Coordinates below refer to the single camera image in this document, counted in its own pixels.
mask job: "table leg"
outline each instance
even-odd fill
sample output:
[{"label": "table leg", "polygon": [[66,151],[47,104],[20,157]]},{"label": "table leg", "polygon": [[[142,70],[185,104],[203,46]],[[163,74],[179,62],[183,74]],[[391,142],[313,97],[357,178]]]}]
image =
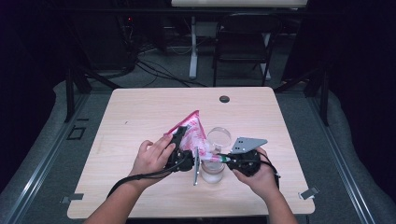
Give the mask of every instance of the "table leg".
[{"label": "table leg", "polygon": [[[262,38],[264,38],[265,46],[267,46],[268,45],[268,41],[270,41],[270,34],[262,34]],[[260,69],[262,70],[262,75],[263,76],[264,76],[265,66],[267,66],[266,63],[261,63],[260,64]],[[267,72],[267,76],[265,77],[265,80],[266,81],[271,80],[271,74],[270,74],[270,70],[269,69],[268,69],[268,72]]]},{"label": "table leg", "polygon": [[195,17],[191,17],[191,63],[190,63],[190,78],[197,78],[197,37],[195,33]]}]

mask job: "black strap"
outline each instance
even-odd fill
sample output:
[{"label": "black strap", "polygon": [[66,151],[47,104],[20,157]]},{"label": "black strap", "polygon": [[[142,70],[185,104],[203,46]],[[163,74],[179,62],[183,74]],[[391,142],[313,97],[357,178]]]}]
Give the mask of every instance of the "black strap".
[{"label": "black strap", "polygon": [[[139,179],[143,179],[143,178],[146,178],[146,179],[153,179],[153,178],[159,178],[159,179],[161,179],[161,178],[164,178],[164,177],[170,175],[172,172],[174,172],[174,171],[175,171],[175,168],[177,168],[177,167],[178,167],[181,163],[183,163],[183,161],[185,161],[186,159],[187,159],[187,158],[183,158],[183,160],[181,160],[178,164],[176,164],[176,165],[174,165],[174,166],[172,166],[172,167],[169,167],[168,169],[164,169],[164,170],[161,170],[161,171],[158,171],[158,172],[153,172],[153,173],[143,174],[143,175],[131,175],[131,176],[124,177],[123,179],[119,180],[119,181],[113,186],[113,188],[111,188],[110,192],[107,194],[107,198],[110,197],[110,195],[111,195],[119,186],[125,184],[126,182],[133,181],[133,180],[139,180]],[[163,176],[154,176],[154,175],[161,175],[161,174],[165,174],[165,173],[168,173],[168,174],[163,175]]]},{"label": "black strap", "polygon": [[260,155],[263,155],[263,156],[265,157],[265,159],[268,160],[268,161],[261,161],[261,162],[262,162],[263,164],[268,165],[269,167],[271,167],[271,169],[272,169],[273,172],[274,172],[274,178],[275,178],[276,186],[277,186],[277,188],[279,189],[279,178],[280,178],[279,173],[277,172],[275,166],[271,163],[270,159],[268,159],[267,156],[265,156],[265,155],[262,154],[262,153],[260,153]]}]

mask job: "plastic bag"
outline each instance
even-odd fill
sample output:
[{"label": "plastic bag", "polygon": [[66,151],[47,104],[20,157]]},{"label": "plastic bag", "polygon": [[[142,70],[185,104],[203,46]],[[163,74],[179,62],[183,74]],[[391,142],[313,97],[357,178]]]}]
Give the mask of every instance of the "plastic bag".
[{"label": "plastic bag", "polygon": [[192,153],[194,154],[195,149],[198,147],[200,157],[204,156],[209,150],[209,144],[206,140],[204,128],[201,125],[199,110],[195,110],[190,113],[179,124],[169,130],[168,133],[175,134],[177,132],[177,128],[180,126],[187,127],[187,131],[180,142],[180,149],[192,150]]}]

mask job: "table top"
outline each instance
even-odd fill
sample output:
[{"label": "table top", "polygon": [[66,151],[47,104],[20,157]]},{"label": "table top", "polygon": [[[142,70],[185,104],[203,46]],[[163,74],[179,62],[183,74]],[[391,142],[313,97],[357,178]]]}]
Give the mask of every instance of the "table top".
[{"label": "table top", "polygon": [[307,0],[172,0],[173,7],[305,7]]},{"label": "table top", "polygon": [[[226,95],[230,102],[222,103]],[[200,111],[205,133],[227,129],[232,142],[239,136],[264,138],[263,146],[279,171],[280,191],[294,214],[311,214],[312,199],[299,192],[308,189],[274,92],[266,87],[159,88],[113,91],[92,144],[67,215],[88,217],[105,199],[113,185],[129,174],[140,144],[158,140],[192,111]],[[267,215],[263,200],[239,182],[226,167],[217,184],[198,177],[193,170],[176,172],[144,191],[129,217],[233,217]]]}]

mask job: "chair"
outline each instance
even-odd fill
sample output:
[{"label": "chair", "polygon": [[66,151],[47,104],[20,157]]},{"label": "chair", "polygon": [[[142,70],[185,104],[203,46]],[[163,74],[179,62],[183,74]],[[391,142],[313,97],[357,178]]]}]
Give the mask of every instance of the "chair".
[{"label": "chair", "polygon": [[[216,87],[218,62],[221,63],[266,63],[262,86],[268,73],[275,37],[281,30],[280,19],[258,13],[235,13],[220,20],[216,31],[216,46],[212,67],[213,86]],[[263,35],[269,34],[268,43]]]}]

